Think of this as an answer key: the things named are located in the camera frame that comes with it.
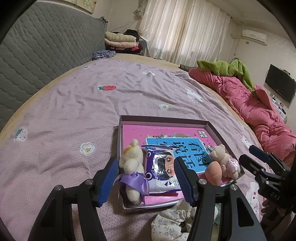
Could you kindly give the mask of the person's right hand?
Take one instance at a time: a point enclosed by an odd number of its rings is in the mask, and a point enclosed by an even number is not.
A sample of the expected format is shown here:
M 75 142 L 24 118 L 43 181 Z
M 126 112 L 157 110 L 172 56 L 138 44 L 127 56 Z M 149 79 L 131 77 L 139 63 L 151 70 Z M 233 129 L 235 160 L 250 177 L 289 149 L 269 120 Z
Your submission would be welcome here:
M 262 203 L 262 210 L 261 212 L 264 215 L 267 214 L 271 214 L 271 213 L 275 213 L 276 215 L 279 214 L 279 209 L 278 209 L 278 205 L 271 202 L 270 200 L 266 199 L 263 203 Z

